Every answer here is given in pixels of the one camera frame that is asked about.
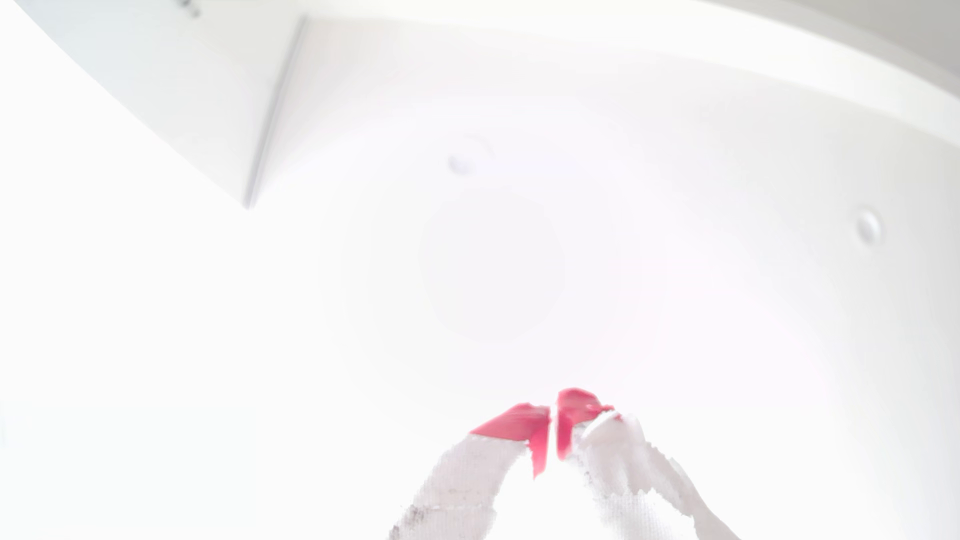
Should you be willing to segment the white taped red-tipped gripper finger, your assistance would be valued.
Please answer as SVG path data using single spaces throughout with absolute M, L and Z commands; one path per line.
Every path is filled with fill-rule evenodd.
M 447 449 L 389 531 L 390 539 L 485 539 L 511 470 L 529 459 L 532 478 L 546 470 L 551 409 L 518 403 Z
M 556 406 L 558 458 L 582 475 L 615 539 L 738 539 L 634 416 L 581 388 L 560 390 Z

